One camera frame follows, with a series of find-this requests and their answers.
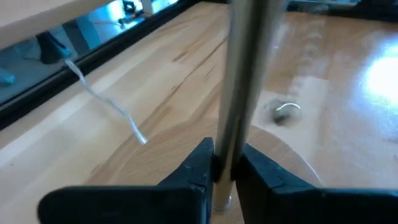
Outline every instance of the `wooden tabletop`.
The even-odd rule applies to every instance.
[[[4,0],[0,49],[82,16],[111,0]]]
[[[146,146],[80,83],[2,130],[0,223],[32,223],[40,198],[66,185],[165,177],[204,130],[215,129],[227,22],[226,5],[201,2],[87,76],[131,112]],[[277,147],[253,144],[284,166],[277,152],[292,155],[299,166],[288,168],[304,179],[315,175],[309,181],[319,185],[398,188],[397,31],[395,24],[286,13],[252,121],[254,133]],[[301,105],[301,118],[276,126],[267,104],[286,97]],[[187,139],[195,141],[171,151]],[[235,208],[213,221],[242,217]]]

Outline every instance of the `white wire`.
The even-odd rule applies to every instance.
[[[97,97],[98,99],[102,100],[103,102],[111,105],[114,109],[116,109],[118,112],[120,112],[128,121],[129,121],[129,125],[131,130],[133,131],[133,133],[137,136],[139,142],[141,144],[145,144],[147,142],[147,139],[145,138],[145,136],[140,132],[140,130],[138,129],[137,125],[135,124],[134,120],[132,119],[132,117],[130,116],[130,114],[123,109],[120,105],[118,105],[114,100],[101,96],[99,94],[97,94],[87,83],[86,80],[83,76],[83,73],[80,71],[80,69],[70,60],[70,59],[65,59],[65,63],[68,65],[68,67],[76,73],[76,75],[79,76],[79,79],[81,81],[81,84],[84,86],[84,88],[86,89],[86,91],[88,93],[90,93],[91,95]]]

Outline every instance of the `silver rod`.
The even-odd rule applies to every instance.
[[[233,0],[215,156],[213,209],[231,202],[231,168],[242,156],[246,135],[266,76],[275,28],[286,0]]]

